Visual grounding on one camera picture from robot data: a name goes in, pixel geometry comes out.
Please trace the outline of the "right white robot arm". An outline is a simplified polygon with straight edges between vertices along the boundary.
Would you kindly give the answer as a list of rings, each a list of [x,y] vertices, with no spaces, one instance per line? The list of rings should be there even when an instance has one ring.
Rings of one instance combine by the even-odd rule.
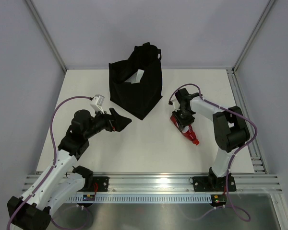
[[[231,165],[236,155],[250,139],[246,118],[238,106],[223,108],[208,102],[197,92],[190,94],[187,89],[180,88],[173,93],[175,100],[169,104],[174,107],[170,117],[172,123],[189,141],[199,145],[192,124],[195,114],[200,114],[213,123],[215,141],[218,146],[216,159],[209,168],[207,176],[192,177],[196,192],[235,192],[236,184],[231,173]]]

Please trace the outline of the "red dish soap bottle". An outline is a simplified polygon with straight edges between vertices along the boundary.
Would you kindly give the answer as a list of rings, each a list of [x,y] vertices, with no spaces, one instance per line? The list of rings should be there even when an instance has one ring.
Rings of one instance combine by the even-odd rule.
[[[174,117],[174,115],[172,115],[170,117],[170,120],[185,138],[187,138],[189,141],[191,141],[196,146],[199,145],[200,142],[199,142],[199,140],[198,140],[198,138],[197,138],[191,125],[187,125],[187,126],[179,125],[178,121]]]

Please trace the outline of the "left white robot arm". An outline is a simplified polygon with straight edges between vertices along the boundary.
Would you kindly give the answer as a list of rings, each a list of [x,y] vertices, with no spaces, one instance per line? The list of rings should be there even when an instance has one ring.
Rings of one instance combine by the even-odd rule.
[[[89,147],[89,138],[103,130],[120,132],[131,122],[114,108],[110,108],[109,114],[97,112],[95,116],[87,110],[77,111],[65,137],[55,148],[53,162],[26,192],[20,197],[12,196],[8,201],[7,229],[11,225],[23,230],[47,229],[53,214],[71,195],[93,187],[93,172],[83,166],[76,167],[72,175],[62,181],[64,174]]]

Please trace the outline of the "white frosted bottle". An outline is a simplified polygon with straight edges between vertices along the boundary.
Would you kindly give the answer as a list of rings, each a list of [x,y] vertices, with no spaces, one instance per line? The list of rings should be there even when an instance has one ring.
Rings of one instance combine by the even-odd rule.
[[[144,70],[138,69],[132,76],[130,76],[125,83],[139,83],[141,81],[142,76],[144,75]]]

